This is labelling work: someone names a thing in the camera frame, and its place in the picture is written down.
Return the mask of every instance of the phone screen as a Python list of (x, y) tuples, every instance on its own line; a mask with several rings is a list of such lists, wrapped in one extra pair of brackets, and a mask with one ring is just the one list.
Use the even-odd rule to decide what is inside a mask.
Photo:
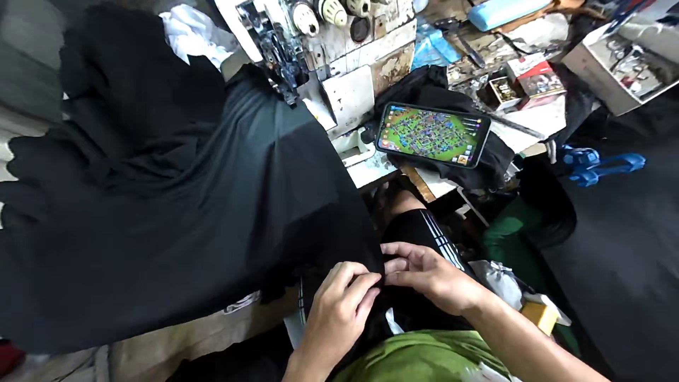
[(389, 108), (378, 140), (381, 148), (463, 166), (480, 155), (482, 119), (402, 105)]

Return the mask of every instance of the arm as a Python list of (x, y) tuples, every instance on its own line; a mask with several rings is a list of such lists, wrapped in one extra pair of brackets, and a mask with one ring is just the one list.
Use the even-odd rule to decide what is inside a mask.
[(412, 287), (446, 313), (466, 318), (522, 381), (607, 381), (433, 249), (389, 243), (382, 251), (400, 256), (384, 266), (387, 285)]
[(380, 293), (372, 286), (380, 278), (356, 262), (341, 262), (330, 270), (314, 295), (304, 337), (288, 360), (283, 382), (325, 381), (363, 332)]

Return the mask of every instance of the smartphone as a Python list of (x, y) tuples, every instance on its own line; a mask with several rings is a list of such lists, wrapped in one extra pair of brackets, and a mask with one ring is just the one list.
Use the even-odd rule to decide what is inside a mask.
[(388, 103), (375, 146), (389, 154), (473, 169), (479, 164), (489, 132), (490, 118), (486, 116)]

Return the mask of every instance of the green fabric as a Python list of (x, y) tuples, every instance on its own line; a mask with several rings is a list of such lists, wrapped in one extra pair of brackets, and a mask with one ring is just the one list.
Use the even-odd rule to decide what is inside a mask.
[[(550, 294), (545, 278), (534, 255), (520, 237), (521, 232), (538, 228), (543, 222), (542, 213), (527, 205), (520, 197), (509, 203), (483, 233), (483, 249), (488, 260), (501, 262), (524, 283), (540, 293)], [(565, 342), (571, 352), (581, 356), (580, 345), (571, 328), (554, 327), (554, 335)]]
[(421, 330), (391, 337), (341, 371), (334, 382), (461, 381), (480, 362), (509, 375), (478, 332)]

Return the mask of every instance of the left hand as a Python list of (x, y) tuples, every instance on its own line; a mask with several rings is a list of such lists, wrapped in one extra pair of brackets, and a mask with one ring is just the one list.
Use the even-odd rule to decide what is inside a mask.
[[(354, 276), (358, 276), (349, 285)], [(382, 278), (357, 262), (335, 265), (314, 295), (301, 344), (288, 361), (283, 381), (324, 381), (365, 327)]]

